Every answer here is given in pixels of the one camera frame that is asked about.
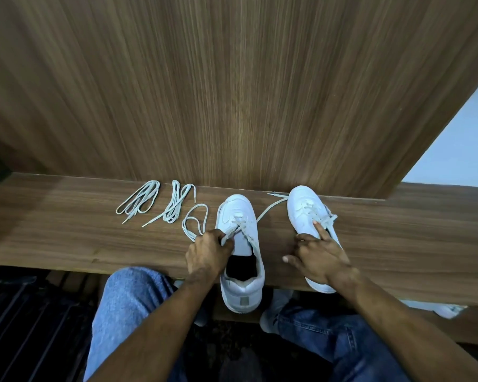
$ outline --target blue jeans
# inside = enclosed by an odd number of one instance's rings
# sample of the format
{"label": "blue jeans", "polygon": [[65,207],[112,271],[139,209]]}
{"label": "blue jeans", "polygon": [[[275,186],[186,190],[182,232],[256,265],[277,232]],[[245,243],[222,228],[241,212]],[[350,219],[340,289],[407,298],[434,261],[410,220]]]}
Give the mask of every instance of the blue jeans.
{"label": "blue jeans", "polygon": [[[92,323],[84,381],[172,293],[154,270],[124,268],[108,279]],[[388,347],[359,315],[324,317],[289,303],[278,315],[282,338],[333,363],[331,381],[409,381]],[[186,381],[180,358],[168,379]]]}

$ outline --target finger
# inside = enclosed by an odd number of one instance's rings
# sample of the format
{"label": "finger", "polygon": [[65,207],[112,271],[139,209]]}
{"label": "finger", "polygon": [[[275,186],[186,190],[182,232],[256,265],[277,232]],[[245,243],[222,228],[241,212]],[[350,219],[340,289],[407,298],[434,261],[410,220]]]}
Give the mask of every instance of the finger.
{"label": "finger", "polygon": [[283,256],[282,260],[284,263],[291,264],[293,267],[297,268],[299,272],[303,274],[303,276],[306,276],[306,267],[304,266],[300,258],[293,255],[287,255]]}
{"label": "finger", "polygon": [[317,229],[319,236],[323,241],[331,241],[332,238],[329,235],[328,231],[324,229],[322,225],[320,225],[317,221],[313,221],[313,226]]}
{"label": "finger", "polygon": [[232,254],[232,251],[234,250],[234,239],[233,238],[228,239],[225,242],[225,245],[223,245],[223,248],[225,248],[225,251],[230,256]]}
{"label": "finger", "polygon": [[226,236],[226,234],[223,233],[223,231],[220,230],[220,229],[213,229],[213,230],[210,231],[210,233],[211,233],[214,237],[216,237],[216,239],[217,239],[218,241],[221,241],[221,239]]}
{"label": "finger", "polygon": [[313,241],[313,240],[318,240],[318,238],[313,237],[311,234],[308,233],[299,233],[295,237],[296,241]]}

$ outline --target wood grain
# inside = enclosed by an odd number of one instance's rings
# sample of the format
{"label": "wood grain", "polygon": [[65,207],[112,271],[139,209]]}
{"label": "wood grain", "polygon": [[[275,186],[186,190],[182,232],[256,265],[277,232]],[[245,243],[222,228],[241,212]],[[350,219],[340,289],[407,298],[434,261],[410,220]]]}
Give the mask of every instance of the wood grain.
{"label": "wood grain", "polygon": [[0,0],[13,171],[385,198],[478,86],[478,0]]}
{"label": "wood grain", "polygon": [[[13,173],[0,183],[0,265],[111,274],[140,265],[186,276],[190,243],[181,229],[188,197],[174,224],[146,221],[168,204],[162,185],[153,208],[121,224],[115,208],[142,183]],[[266,192],[198,187],[213,229],[218,206],[242,193],[256,214],[274,202]],[[386,201],[322,197],[338,215],[335,230],[354,265],[399,298],[478,305],[478,188],[402,183]],[[204,210],[195,215],[202,220]],[[191,222],[190,229],[196,230]],[[309,290],[281,261],[294,231],[280,204],[258,223],[266,285]]]}

